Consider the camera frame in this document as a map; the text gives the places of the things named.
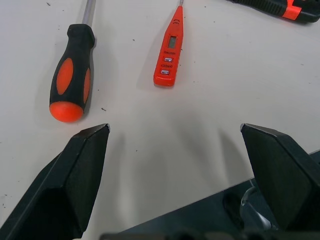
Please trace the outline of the orange voltage tester pen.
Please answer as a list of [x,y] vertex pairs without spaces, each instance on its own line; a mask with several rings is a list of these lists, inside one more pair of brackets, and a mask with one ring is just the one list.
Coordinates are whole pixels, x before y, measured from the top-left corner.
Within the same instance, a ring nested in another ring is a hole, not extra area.
[[173,87],[176,81],[184,37],[184,0],[179,5],[164,33],[159,51],[153,83],[159,87]]

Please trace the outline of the black tool case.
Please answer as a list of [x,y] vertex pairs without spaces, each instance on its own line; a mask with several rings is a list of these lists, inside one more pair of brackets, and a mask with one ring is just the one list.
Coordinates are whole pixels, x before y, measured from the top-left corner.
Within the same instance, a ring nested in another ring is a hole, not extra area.
[[300,23],[320,19],[320,0],[228,0],[277,17]]

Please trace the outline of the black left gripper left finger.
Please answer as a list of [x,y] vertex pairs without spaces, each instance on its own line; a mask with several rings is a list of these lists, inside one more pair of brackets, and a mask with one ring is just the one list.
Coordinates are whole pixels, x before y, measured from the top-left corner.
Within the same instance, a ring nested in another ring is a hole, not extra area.
[[36,176],[0,227],[0,240],[74,240],[86,231],[100,187],[110,126],[81,130]]

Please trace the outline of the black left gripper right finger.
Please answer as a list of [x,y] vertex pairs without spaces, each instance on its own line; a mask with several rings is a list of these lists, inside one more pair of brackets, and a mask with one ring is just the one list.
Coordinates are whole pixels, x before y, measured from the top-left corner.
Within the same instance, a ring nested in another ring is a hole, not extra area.
[[320,164],[289,135],[244,123],[255,181],[283,230],[320,231]]

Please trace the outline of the large black orange screwdriver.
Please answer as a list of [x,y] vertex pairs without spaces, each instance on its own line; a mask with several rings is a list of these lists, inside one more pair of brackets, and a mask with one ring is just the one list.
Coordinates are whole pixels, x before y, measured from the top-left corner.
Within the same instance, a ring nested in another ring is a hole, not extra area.
[[76,122],[85,113],[91,89],[91,51],[96,42],[89,25],[94,1],[86,0],[82,23],[68,27],[67,45],[52,78],[49,111],[60,122]]

